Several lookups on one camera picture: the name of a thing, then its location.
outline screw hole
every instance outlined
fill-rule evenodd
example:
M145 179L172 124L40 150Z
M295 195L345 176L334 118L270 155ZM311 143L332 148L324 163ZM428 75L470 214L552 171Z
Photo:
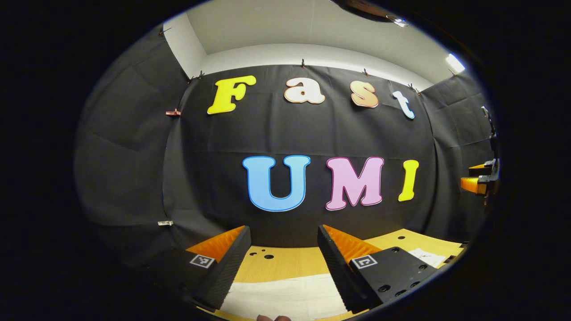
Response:
M385 285L381 286L378 291L379 292L387 292L390 289L391 289L391 286L388 284L385 284Z

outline blue letter u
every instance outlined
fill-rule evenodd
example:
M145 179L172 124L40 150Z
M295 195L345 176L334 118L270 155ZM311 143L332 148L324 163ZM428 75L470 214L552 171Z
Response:
M289 167L291 192L287 197L277 198L270 191L270 168L276 161L268 156L248 157L242 165L248 170L248 193L252 203L264 211L282 212L296 208L305 198L305 167L311 159L304 155L284 158Z

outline ceiling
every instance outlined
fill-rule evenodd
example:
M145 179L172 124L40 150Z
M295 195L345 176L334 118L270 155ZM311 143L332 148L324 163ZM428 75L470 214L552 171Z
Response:
M370 21L329 0L211 0L187 12L207 54L268 43L358 51L437 83L451 76L449 52L411 25Z

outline table surface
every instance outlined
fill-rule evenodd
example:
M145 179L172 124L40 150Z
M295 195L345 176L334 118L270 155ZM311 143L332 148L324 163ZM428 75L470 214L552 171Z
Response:
M393 246L398 246L405 251L421 248L423 251L446 258L450 255L458 255L463 250L460 247L461 243L435 239L405 229L364 241L382 250ZM274 257L266 259L264 258L265 255L273 255ZM318 247L278 248L251 246L244 257L244 261L242 261L242 265L240 265L240 269L238 269L234 282L270 282L328 273L329 270ZM252 321L252 319L220 310L216 310L213 314L230 321ZM347 312L319 320L341 321L355 315Z

